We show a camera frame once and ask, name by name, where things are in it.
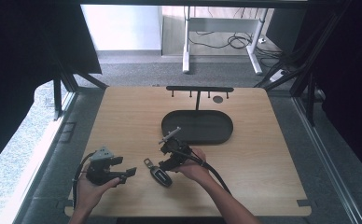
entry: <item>person's left hand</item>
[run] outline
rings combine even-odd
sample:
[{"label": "person's left hand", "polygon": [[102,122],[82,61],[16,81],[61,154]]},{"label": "person's left hand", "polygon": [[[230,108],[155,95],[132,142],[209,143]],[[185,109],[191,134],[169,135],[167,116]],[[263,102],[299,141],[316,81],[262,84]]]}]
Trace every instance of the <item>person's left hand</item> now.
[{"label": "person's left hand", "polygon": [[102,186],[97,186],[92,184],[89,179],[86,177],[86,171],[88,170],[89,165],[85,165],[81,176],[78,179],[77,184],[77,209],[82,209],[83,211],[91,212],[93,208],[99,203],[103,194],[112,187],[115,187],[120,179],[117,177],[112,179]]}]

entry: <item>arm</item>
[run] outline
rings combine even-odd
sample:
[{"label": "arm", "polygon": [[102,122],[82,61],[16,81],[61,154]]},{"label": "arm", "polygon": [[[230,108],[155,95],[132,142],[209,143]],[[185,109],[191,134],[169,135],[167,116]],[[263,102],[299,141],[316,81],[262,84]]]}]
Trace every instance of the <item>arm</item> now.
[{"label": "arm", "polygon": [[[193,148],[193,151],[202,160],[205,161],[205,155],[199,148]],[[186,161],[183,165],[173,169],[175,172],[181,172],[187,178],[200,184],[213,199],[216,207],[222,217],[228,224],[249,223],[260,224],[261,222],[251,214],[241,203],[233,196],[227,193],[209,174],[208,170],[201,167],[195,161]]]},{"label": "arm", "polygon": [[112,179],[102,186],[92,184],[86,178],[85,166],[84,172],[78,179],[77,185],[77,205],[73,215],[70,218],[69,224],[85,223],[93,208],[99,203],[103,194],[119,183],[119,178]]}]

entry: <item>hand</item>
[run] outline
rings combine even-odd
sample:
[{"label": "hand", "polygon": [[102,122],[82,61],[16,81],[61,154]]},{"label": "hand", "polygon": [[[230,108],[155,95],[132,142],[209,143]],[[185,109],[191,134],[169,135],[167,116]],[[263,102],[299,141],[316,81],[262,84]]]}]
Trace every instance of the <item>hand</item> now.
[{"label": "hand", "polygon": [[81,176],[78,179],[77,185],[77,209],[82,209],[83,211],[91,212],[93,208],[99,203],[103,194],[112,187],[115,187],[120,179],[115,178],[102,186],[97,186],[92,184],[89,179],[86,177],[86,171],[88,170],[89,165],[85,165]]},{"label": "hand", "polygon": [[[198,148],[194,147],[192,151],[202,160],[206,160],[204,152]],[[174,168],[173,172],[181,172],[184,176],[191,180],[195,180],[198,183],[206,177],[210,177],[208,170],[204,167],[201,167],[197,162],[192,160],[187,160],[184,164]]]}]

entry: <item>person's right hand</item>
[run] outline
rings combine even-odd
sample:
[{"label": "person's right hand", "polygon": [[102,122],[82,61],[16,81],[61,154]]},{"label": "person's right hand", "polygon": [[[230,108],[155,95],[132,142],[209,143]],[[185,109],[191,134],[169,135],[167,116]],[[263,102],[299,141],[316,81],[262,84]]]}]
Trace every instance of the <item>person's right hand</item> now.
[{"label": "person's right hand", "polygon": [[[194,147],[192,150],[200,159],[206,161],[205,154],[200,148]],[[201,167],[197,162],[192,160],[187,160],[184,164],[174,168],[171,171],[181,172],[187,178],[195,180],[198,183],[200,182],[200,180],[203,180],[206,177],[210,176],[206,168]]]}]

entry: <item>wooden table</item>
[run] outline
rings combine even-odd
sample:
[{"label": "wooden table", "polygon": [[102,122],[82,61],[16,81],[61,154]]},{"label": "wooden table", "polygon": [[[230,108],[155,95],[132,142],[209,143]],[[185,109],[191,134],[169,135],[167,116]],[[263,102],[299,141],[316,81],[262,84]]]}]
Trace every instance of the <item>wooden table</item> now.
[{"label": "wooden table", "polygon": [[[213,97],[222,96],[221,104]],[[227,183],[232,195],[257,216],[308,216],[310,206],[299,206],[307,197],[290,157],[285,139],[263,89],[235,89],[229,94],[202,92],[200,109],[228,114],[233,134],[220,145],[200,146],[207,161]],[[111,217],[218,217],[207,193],[182,174],[169,173],[167,189],[151,176],[143,160],[155,164],[168,159],[158,142],[161,120],[174,110],[194,109],[196,93],[163,87],[109,87],[105,91],[85,155],[106,146],[123,163],[112,171],[137,167],[125,185],[106,192],[93,216]],[[65,213],[71,216],[72,207]]]}]

